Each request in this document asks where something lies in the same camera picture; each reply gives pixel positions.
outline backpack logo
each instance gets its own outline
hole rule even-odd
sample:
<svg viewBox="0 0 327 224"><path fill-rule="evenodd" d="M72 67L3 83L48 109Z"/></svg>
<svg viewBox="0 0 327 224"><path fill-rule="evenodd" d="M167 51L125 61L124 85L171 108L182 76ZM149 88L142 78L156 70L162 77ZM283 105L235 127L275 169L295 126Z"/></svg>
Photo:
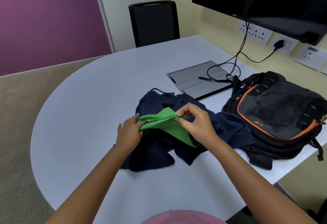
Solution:
<svg viewBox="0 0 327 224"><path fill-rule="evenodd" d="M324 122L326 119L327 119L327 114L326 114L326 115L324 115L324 116L322 116L322 118L321 118L320 122Z"/></svg>
<svg viewBox="0 0 327 224"><path fill-rule="evenodd" d="M257 123L257 124L259 124L259 125L261 125L261 126L263 126L261 123L259 123L259 122L254 122L254 123Z"/></svg>

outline green cloth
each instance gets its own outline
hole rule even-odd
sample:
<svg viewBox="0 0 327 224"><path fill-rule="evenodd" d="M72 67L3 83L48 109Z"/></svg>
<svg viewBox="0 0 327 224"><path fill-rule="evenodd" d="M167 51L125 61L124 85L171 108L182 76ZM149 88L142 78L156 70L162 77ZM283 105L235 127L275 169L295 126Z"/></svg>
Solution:
<svg viewBox="0 0 327 224"><path fill-rule="evenodd" d="M171 108L164 108L156 115L144 115L139 117L139 122L146 121L140 130L162 129L187 145L197 148L200 143L195 140L175 118L178 118L178 115L176 115Z"/></svg>

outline person's right arm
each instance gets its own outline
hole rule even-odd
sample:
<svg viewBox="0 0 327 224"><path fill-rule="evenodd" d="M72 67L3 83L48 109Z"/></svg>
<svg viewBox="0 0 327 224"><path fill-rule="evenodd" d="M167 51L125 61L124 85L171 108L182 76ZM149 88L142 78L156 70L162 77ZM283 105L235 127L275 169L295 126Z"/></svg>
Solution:
<svg viewBox="0 0 327 224"><path fill-rule="evenodd" d="M299 206L277 190L252 168L212 127L209 115L193 104L187 104L176 114L177 121L197 141L202 143L219 160L231 182L261 224L316 223ZM195 117L193 123L186 119Z"/></svg>

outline white table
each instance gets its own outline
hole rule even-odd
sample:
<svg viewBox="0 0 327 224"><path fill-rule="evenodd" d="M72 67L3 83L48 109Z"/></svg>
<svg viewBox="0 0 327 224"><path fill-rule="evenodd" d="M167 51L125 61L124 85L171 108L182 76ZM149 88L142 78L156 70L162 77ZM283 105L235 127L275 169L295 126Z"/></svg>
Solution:
<svg viewBox="0 0 327 224"><path fill-rule="evenodd" d="M118 123L134 115L147 91L156 87L178 93L166 73L230 58L201 36L191 36L114 53L73 73L45 102L33 129L32 169L45 199L54 209L64 202L115 143ZM256 73L238 65L242 79ZM219 112L230 95L231 90L202 103ZM318 140L327 141L326 129ZM274 161L272 171L255 169L274 184L315 151L306 146L293 160ZM237 152L248 161L243 151ZM176 161L171 167L120 170L94 223L140 224L167 210L196 210L227 220L245 206L210 152L191 166L174 151L170 154Z"/></svg>

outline person's left arm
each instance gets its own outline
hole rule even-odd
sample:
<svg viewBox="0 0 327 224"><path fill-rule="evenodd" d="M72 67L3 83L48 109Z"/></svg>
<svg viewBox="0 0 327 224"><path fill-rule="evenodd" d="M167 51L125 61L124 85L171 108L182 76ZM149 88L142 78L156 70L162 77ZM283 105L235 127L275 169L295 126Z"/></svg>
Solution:
<svg viewBox="0 0 327 224"><path fill-rule="evenodd" d="M55 211L45 224L91 224L109 187L126 157L136 148L142 137L135 123L138 114L118 126L116 145L112 147L90 174Z"/></svg>

